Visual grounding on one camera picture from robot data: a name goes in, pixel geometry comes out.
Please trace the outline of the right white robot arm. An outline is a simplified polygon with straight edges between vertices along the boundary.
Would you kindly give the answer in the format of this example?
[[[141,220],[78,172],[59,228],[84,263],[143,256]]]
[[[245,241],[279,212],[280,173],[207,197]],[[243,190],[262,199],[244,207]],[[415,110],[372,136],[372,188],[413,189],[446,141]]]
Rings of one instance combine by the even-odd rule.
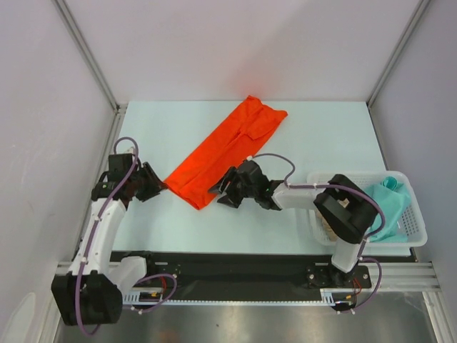
[[[218,203],[239,208],[244,199],[253,199],[267,210],[305,209],[317,211],[337,236],[331,257],[330,280],[345,287],[355,278],[355,267],[361,261],[368,241],[368,230],[380,218],[379,229],[386,218],[381,207],[367,193],[343,174],[336,174],[325,184],[290,184],[269,179],[253,160],[246,160],[228,171],[209,188],[218,194]]]

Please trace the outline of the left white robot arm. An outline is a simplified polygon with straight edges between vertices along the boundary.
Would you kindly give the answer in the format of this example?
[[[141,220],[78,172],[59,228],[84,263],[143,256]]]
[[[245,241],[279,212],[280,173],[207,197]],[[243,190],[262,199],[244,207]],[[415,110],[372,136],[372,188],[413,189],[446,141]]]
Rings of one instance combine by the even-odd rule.
[[[135,283],[153,284],[158,269],[144,257],[129,256],[115,268],[110,258],[116,233],[133,199],[150,200],[166,188],[149,163],[134,153],[112,154],[91,191],[91,214],[78,251],[65,274],[57,274],[51,292],[64,324],[114,324],[124,296]]]

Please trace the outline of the orange t-shirt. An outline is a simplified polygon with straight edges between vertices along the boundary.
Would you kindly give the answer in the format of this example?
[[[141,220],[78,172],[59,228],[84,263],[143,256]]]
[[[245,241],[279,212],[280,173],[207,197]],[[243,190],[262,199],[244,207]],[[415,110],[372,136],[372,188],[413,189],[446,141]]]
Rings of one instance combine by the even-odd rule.
[[[248,96],[166,178],[165,185],[193,208],[203,209],[216,198],[209,189],[230,167],[258,153],[287,116],[287,111]]]

